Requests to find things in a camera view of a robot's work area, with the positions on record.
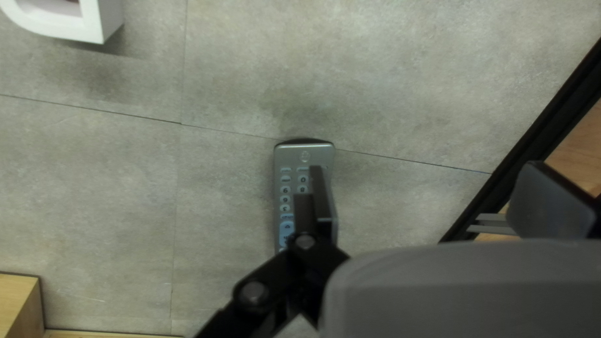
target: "blue button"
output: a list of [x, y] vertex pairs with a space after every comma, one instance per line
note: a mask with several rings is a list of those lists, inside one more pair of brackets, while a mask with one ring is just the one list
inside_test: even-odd
[[294, 222], [284, 221], [279, 224], [279, 244], [282, 247], [286, 246], [286, 240], [288, 236], [294, 233]]

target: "gray tile floor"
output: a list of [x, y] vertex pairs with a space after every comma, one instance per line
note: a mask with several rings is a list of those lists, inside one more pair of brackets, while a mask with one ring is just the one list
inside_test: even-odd
[[[333, 141], [340, 246], [434, 244], [601, 2], [126, 0], [103, 46], [0, 15], [0, 270], [54, 328], [191, 335], [272, 253], [272, 147]], [[302, 320], [282, 337], [314, 337]]]

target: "remote control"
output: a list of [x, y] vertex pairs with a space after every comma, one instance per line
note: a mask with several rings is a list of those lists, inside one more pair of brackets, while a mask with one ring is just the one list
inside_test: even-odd
[[[320, 165], [329, 189], [334, 166], [334, 144], [314, 138], [284, 141], [273, 150], [274, 164], [274, 232], [275, 253], [286, 248], [286, 240], [294, 232], [294, 194], [311, 191], [309, 166]], [[332, 231], [337, 232], [335, 224]]]

